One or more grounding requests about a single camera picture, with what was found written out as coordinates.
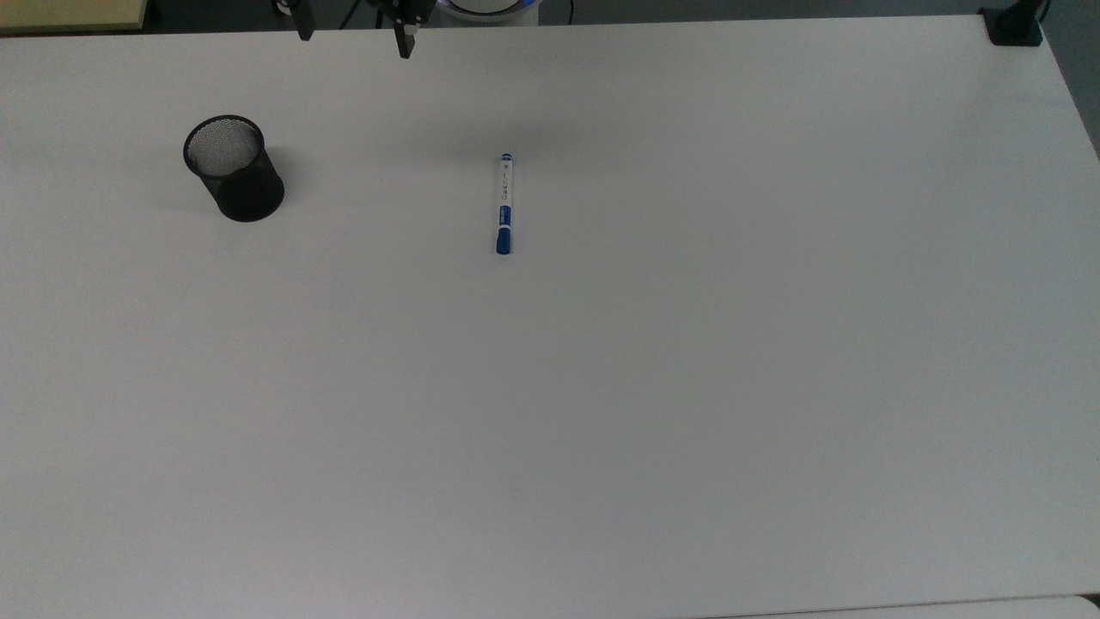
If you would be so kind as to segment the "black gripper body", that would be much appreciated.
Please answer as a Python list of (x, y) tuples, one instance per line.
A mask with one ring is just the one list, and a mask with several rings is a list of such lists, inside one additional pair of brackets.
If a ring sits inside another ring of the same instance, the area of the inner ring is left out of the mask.
[(396, 25), (424, 25), (432, 15), (432, 1), (369, 1), (369, 5)]

